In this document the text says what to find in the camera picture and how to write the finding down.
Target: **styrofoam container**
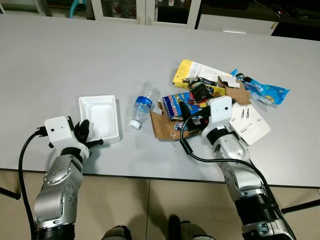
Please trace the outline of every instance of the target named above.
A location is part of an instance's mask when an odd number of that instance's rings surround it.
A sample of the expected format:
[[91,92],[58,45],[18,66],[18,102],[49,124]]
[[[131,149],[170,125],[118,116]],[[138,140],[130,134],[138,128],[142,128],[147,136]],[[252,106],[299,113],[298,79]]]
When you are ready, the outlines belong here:
[[120,142],[116,97],[82,96],[79,97],[81,121],[88,119],[89,135],[87,141],[103,140],[103,145]]

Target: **bottle cap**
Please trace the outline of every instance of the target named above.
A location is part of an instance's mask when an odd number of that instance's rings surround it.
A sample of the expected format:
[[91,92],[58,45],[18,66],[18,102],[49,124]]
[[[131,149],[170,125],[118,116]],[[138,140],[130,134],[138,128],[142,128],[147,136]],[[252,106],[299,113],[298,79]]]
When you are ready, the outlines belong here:
[[140,128],[140,123],[138,121],[131,120],[129,122],[129,126],[135,130],[138,130]]

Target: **yellow packaging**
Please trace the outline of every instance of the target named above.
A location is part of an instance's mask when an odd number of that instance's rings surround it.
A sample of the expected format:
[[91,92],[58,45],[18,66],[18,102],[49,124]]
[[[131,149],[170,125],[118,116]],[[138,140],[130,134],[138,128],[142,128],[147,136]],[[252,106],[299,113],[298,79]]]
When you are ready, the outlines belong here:
[[[195,76],[217,82],[218,76],[231,77],[232,75],[226,72],[214,69],[212,67],[197,63],[195,61],[184,59],[175,73],[175,76],[173,78],[173,84],[177,88],[188,89],[188,83],[183,82],[183,80],[185,78],[190,78]],[[207,85],[207,86],[212,88],[215,93],[219,93],[220,96],[226,95],[226,89],[223,87],[211,86],[211,85]]]

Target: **white cabinet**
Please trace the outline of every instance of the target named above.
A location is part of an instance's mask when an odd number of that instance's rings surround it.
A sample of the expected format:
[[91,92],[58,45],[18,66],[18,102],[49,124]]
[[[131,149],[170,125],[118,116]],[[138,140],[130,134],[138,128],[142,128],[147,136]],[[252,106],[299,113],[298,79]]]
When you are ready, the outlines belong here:
[[41,0],[0,0],[0,13],[5,11],[37,11],[43,12]]
[[185,18],[184,23],[177,23],[177,22],[170,22],[170,19],[161,20],[160,18],[161,11],[163,11],[164,14],[166,14],[167,12],[170,12],[170,6],[168,3],[168,0],[158,1],[157,4],[155,4],[155,2],[152,0],[146,0],[145,24],[150,26],[154,25],[154,26],[163,26],[163,27],[178,27],[178,28],[194,29],[196,25],[198,13],[199,13],[200,4],[201,4],[201,0],[189,0],[189,1],[175,0],[172,8],[176,8],[177,10],[178,9],[184,10],[187,14],[187,17],[181,15],[182,18],[183,17]]
[[91,0],[95,20],[144,25],[147,0]]
[[277,24],[274,21],[202,14],[198,29],[270,36]]
[[95,20],[190,29],[195,28],[201,4],[201,0],[91,1]]

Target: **table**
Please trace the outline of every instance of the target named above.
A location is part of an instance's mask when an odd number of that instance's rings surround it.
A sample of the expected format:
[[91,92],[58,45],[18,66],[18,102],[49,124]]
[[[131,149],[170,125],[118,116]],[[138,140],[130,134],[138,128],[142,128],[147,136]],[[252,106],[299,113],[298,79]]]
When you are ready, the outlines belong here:
[[[320,187],[320,42],[44,16],[0,15],[0,168],[18,168],[44,120],[77,122],[79,97],[115,95],[121,142],[92,149],[85,174],[223,182],[215,163],[156,139],[150,119],[138,131],[128,127],[145,81],[157,82],[162,96],[183,91],[172,85],[183,59],[291,89],[279,106],[252,101],[271,132],[249,147],[250,157],[271,185]],[[56,154],[48,143],[31,142],[25,170],[48,169]],[[207,140],[189,143],[212,157]]]

